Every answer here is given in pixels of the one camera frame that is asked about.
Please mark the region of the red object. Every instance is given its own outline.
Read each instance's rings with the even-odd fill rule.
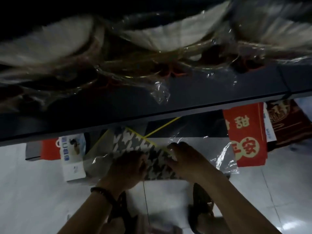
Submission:
[[[44,160],[57,160],[60,159],[60,148],[56,146],[58,138],[46,139],[41,141],[42,148],[40,157]]]
[[[261,166],[268,157],[263,103],[223,110],[237,166]]]

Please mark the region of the tile grout line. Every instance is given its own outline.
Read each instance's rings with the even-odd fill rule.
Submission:
[[[275,212],[276,212],[276,214],[277,214],[278,220],[279,220],[279,222],[280,222],[280,224],[281,224],[281,226],[282,226],[282,222],[281,222],[281,220],[280,220],[280,217],[279,217],[278,212],[277,212],[277,210],[276,210],[275,204],[274,204],[274,202],[273,202],[273,198],[272,198],[272,195],[271,195],[269,186],[268,186],[268,184],[267,184],[267,182],[266,182],[266,178],[265,178],[265,176],[264,176],[264,174],[263,174],[262,168],[261,168],[261,173],[262,173],[262,175],[263,175],[264,182],[266,183],[267,189],[268,189],[268,191],[269,191],[269,194],[270,194],[270,197],[271,197],[271,201],[272,201],[272,204],[273,204],[273,206],[274,206]]]
[[[149,209],[147,208],[147,201],[146,201],[146,193],[145,193],[144,181],[143,181],[143,190],[144,190],[144,198],[145,198],[145,205],[146,205],[146,211],[147,211],[147,219],[149,221]]]

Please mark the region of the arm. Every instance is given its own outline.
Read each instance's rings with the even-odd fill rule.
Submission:
[[[181,142],[168,146],[177,161],[167,164],[189,182],[198,183],[217,204],[233,234],[262,234],[280,232],[193,147]]]
[[[123,191],[131,189],[144,178],[145,160],[143,153],[133,151],[124,154],[112,164],[107,175],[96,186],[110,191],[117,200]],[[105,196],[92,192],[58,234],[96,234],[109,216],[111,208]]]

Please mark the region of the forearm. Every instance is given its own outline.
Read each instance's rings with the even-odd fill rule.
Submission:
[[[280,233],[220,171],[206,169],[200,185],[217,204],[233,234]]]
[[[92,192],[58,234],[96,234],[111,211],[112,205],[97,192]]]

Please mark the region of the person's right hand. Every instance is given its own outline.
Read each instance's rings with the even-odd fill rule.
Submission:
[[[203,173],[209,169],[215,169],[205,157],[185,142],[171,143],[168,149],[172,149],[177,161],[166,159],[166,163],[183,179],[192,183],[201,183]]]

